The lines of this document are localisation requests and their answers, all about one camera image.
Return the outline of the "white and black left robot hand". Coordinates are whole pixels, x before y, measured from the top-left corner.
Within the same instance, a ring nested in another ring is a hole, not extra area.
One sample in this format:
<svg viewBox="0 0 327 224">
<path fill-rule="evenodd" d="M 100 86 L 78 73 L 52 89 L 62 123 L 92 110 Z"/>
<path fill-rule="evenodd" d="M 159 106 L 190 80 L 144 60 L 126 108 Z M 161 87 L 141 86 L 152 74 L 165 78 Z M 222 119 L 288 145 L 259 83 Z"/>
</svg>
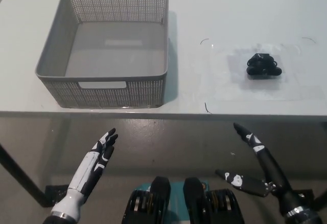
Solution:
<svg viewBox="0 0 327 224">
<path fill-rule="evenodd" d="M 66 192 L 66 196 L 56 203 L 49 219 L 54 223 L 78 223 L 81 208 L 86 203 L 114 151 L 118 134 L 113 128 L 106 132 L 93 148 L 87 152 L 76 170 Z"/>
</svg>

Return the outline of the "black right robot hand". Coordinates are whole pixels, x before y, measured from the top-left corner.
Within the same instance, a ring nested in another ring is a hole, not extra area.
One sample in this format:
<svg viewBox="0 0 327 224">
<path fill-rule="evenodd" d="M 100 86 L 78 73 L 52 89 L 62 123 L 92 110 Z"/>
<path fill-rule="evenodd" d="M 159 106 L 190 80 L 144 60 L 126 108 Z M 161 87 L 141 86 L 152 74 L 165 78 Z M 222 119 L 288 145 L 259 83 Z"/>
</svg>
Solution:
<svg viewBox="0 0 327 224">
<path fill-rule="evenodd" d="M 259 180 L 221 169 L 217 169 L 215 174 L 239 191 L 259 197 L 266 197 L 271 193 L 278 199 L 279 211 L 287 221 L 295 222 L 297 218 L 301 219 L 308 208 L 302 203 L 300 196 L 292 189 L 269 149 L 254 133 L 244 126 L 238 123 L 234 123 L 233 126 L 242 141 L 253 150 L 265 174 L 265 179 Z"/>
</svg>

